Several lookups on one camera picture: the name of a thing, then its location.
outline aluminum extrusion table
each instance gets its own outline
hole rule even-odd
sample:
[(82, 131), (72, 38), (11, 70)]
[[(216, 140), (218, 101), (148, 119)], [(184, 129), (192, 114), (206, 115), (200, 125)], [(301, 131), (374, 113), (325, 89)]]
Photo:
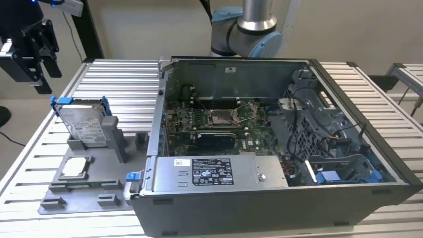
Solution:
[[(406, 164), (423, 180), (423, 128), (358, 67), (322, 63)], [(150, 131), (158, 88), (158, 62), (96, 59), (84, 63), (63, 97), (106, 95), (124, 133)], [(134, 211), (39, 215), (40, 200), (67, 152), (68, 131), (50, 112), (0, 182), (0, 237), (144, 237)], [(423, 192), (377, 210), (354, 227), (331, 227), (208, 238), (423, 237)]]

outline hard drive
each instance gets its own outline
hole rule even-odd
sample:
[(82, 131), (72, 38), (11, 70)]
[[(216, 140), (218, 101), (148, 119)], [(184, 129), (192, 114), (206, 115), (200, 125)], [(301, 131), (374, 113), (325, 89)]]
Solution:
[(51, 106), (67, 126), (71, 137), (80, 140), (86, 147), (106, 147), (102, 122), (111, 115), (108, 100), (82, 100), (51, 97)]

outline barcode sticker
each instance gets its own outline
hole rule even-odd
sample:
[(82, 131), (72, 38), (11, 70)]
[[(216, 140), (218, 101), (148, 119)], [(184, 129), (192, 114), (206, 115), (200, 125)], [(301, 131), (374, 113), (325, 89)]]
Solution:
[(188, 160), (188, 159), (175, 159), (174, 166), (191, 166), (191, 160)]

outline black pole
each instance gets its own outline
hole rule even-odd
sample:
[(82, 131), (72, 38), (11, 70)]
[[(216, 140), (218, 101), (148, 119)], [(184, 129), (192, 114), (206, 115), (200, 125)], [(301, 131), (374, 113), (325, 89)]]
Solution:
[(11, 117), (11, 110), (7, 107), (0, 106), (0, 127), (3, 127), (7, 124), (7, 122), (11, 120)]
[(98, 59), (104, 58), (102, 45), (99, 41), (95, 24), (91, 17), (91, 11), (87, 0), (80, 0), (84, 4), (82, 16), (74, 16), (72, 20), (79, 34), (82, 46), (84, 47), (87, 58)]

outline motherboard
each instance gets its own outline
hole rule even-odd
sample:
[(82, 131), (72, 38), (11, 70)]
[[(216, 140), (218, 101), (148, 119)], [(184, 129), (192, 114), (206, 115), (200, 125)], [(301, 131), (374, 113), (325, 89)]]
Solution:
[(168, 102), (171, 156), (281, 154), (263, 102), (191, 99)]

